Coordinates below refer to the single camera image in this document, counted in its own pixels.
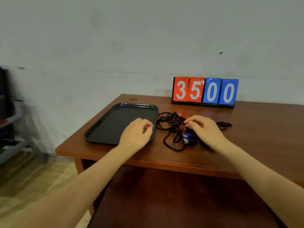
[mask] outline wooden floor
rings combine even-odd
[[[0,227],[9,227],[49,193],[77,176],[74,162],[49,160],[40,165],[31,152],[20,152],[0,166]],[[77,228],[87,227],[87,211]]]

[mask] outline black cable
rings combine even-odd
[[[185,126],[185,118],[180,117],[176,112],[170,113],[170,112],[163,112],[160,113],[158,116],[161,116],[157,121],[156,121],[156,128],[159,130],[164,130],[164,131],[169,131],[169,133],[165,136],[163,139],[163,144],[168,147],[171,150],[174,151],[183,151],[185,149],[185,144],[183,143],[183,147],[181,149],[176,149],[166,142],[167,138],[170,136],[171,133],[175,133],[176,136],[173,138],[173,143],[178,143],[183,140],[183,132],[180,130],[179,126]],[[164,128],[162,127],[161,123],[168,123],[170,127]],[[228,122],[216,122],[217,126],[219,127],[220,130],[227,130],[228,127],[231,127],[232,124]],[[186,132],[192,134],[192,144],[202,144],[206,147],[208,147],[194,132],[194,130],[189,129],[186,127]]]

